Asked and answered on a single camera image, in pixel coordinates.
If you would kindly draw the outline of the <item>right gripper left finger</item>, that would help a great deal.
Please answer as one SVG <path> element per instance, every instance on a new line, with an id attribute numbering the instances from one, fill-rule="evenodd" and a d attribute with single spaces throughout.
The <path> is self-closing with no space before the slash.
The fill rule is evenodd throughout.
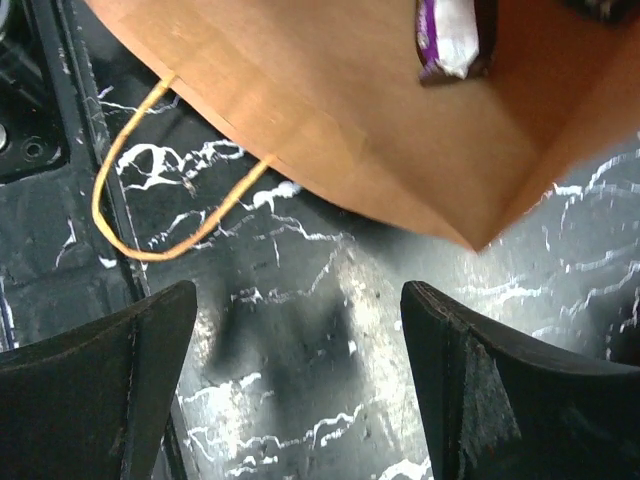
<path id="1" fill-rule="evenodd" d="M 196 314 L 179 281 L 2 353 L 2 478 L 150 478 Z"/>

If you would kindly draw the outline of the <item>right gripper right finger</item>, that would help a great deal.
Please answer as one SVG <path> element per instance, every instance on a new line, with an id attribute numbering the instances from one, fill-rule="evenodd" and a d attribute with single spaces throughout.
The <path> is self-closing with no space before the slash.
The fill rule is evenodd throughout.
<path id="1" fill-rule="evenodd" d="M 635 479 L 639 370 L 475 312 L 422 281 L 401 322 L 437 479 Z"/>

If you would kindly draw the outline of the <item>brown purple candy packet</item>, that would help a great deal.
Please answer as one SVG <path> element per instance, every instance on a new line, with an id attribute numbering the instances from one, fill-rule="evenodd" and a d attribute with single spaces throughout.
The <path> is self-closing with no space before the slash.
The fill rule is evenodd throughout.
<path id="1" fill-rule="evenodd" d="M 423 86 L 488 74 L 497 42 L 496 1 L 420 0 L 414 19 Z"/>

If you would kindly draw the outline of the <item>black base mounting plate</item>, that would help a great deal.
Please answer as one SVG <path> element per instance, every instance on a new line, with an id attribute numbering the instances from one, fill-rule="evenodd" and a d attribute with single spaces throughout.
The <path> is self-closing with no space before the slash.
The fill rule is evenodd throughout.
<path id="1" fill-rule="evenodd" d="M 1 4 L 1 277 L 19 288 L 85 275 L 110 299 L 144 297 L 134 264 L 95 227 L 94 181 L 111 146 L 81 1 Z"/>

